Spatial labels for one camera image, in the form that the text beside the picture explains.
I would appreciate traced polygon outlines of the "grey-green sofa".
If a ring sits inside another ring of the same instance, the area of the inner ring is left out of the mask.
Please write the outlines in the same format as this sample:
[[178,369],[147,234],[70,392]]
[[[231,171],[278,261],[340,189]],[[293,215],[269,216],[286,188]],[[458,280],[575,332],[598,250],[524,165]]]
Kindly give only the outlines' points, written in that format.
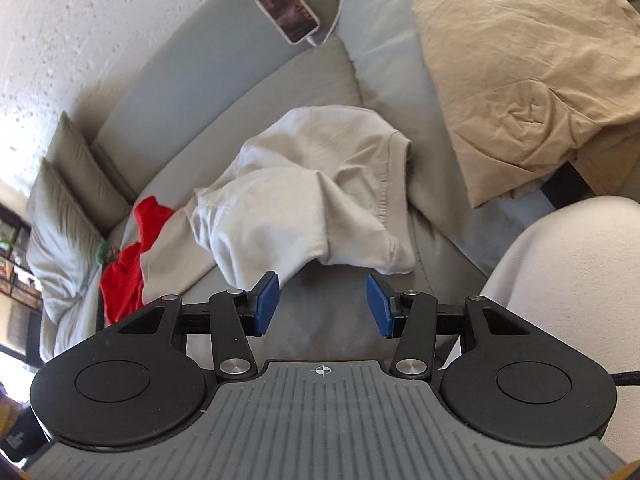
[[[541,192],[473,209],[423,63],[411,0],[304,0],[320,30],[292,46],[255,0],[208,0],[142,70],[87,140],[128,216],[103,240],[131,244],[132,208],[154,196],[182,207],[241,145],[292,108],[350,105],[380,113],[411,142],[410,233],[418,266],[393,277],[443,302],[478,292],[511,243],[552,207]],[[99,268],[58,324],[43,311],[50,360],[98,328]]]

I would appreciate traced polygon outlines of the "red garment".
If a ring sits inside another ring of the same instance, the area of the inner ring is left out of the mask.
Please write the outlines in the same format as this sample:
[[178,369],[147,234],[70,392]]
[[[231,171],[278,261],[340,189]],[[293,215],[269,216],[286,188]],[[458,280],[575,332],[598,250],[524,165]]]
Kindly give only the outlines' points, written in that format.
[[107,324],[121,321],[144,305],[140,258],[153,246],[162,227],[174,213],[154,196],[145,198],[134,207],[140,240],[119,252],[117,259],[103,271],[100,281]]

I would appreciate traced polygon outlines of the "olive throw pillow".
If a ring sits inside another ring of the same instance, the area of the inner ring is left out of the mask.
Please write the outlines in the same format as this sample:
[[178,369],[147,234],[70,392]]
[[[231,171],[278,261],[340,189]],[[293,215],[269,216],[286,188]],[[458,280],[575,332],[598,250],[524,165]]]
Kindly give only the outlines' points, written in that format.
[[66,113],[58,118],[55,133],[44,156],[60,174],[89,219],[108,234],[130,211],[98,162],[80,129]]
[[84,299],[98,270],[103,237],[47,160],[40,164],[27,214],[32,222],[27,263],[42,285],[44,312],[58,324]]

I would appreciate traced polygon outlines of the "olive throw pillow rear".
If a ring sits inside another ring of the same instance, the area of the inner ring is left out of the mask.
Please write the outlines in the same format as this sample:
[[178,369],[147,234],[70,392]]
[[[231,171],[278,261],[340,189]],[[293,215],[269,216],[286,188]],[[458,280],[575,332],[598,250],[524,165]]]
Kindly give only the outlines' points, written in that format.
[[66,113],[58,118],[55,133],[44,156],[60,174],[89,219],[108,234],[130,211],[98,162],[80,129]]

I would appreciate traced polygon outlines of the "smartphone in white case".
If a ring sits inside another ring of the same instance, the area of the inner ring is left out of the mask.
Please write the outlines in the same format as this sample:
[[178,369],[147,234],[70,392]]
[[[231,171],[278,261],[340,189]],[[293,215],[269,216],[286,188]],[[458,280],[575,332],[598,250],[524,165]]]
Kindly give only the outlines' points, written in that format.
[[320,20],[304,0],[255,0],[288,44],[296,46],[320,30]]

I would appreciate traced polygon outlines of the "person's leg white trousers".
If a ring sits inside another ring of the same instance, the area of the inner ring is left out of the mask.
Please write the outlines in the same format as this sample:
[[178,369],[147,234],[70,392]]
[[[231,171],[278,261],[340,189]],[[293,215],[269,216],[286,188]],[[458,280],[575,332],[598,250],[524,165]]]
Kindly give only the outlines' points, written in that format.
[[603,196],[548,214],[482,293],[612,373],[639,367],[639,205]]

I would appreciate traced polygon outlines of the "tan beige blanket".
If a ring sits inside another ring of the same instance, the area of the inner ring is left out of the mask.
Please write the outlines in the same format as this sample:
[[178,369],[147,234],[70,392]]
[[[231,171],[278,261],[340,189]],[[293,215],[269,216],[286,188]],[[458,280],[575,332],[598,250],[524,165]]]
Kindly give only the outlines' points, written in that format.
[[639,14],[627,0],[412,0],[471,206],[571,164],[598,195],[639,159]]

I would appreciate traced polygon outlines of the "dark wooden bookshelf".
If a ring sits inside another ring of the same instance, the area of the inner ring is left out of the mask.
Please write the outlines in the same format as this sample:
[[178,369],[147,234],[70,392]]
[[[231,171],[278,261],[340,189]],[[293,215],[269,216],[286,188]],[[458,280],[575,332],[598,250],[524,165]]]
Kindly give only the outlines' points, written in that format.
[[1,293],[34,311],[42,310],[42,286],[26,261],[30,225],[1,206]]

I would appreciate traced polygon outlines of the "olive throw pillow front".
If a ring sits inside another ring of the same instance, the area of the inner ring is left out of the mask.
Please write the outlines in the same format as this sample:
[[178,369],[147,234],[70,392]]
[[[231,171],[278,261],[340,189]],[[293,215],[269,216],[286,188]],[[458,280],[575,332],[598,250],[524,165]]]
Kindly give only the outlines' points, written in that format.
[[98,270],[103,237],[47,160],[40,164],[27,214],[32,222],[27,263],[42,285],[44,312],[58,324],[84,299]]

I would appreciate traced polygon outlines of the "white t-shirt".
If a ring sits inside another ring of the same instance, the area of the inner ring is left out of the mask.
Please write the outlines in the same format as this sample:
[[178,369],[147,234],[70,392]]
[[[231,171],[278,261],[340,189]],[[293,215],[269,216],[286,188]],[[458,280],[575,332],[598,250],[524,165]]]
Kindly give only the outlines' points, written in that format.
[[286,283],[311,261],[411,272],[410,146],[372,110],[290,110],[165,223],[140,258],[143,301],[181,294],[213,269],[235,289],[267,271]]

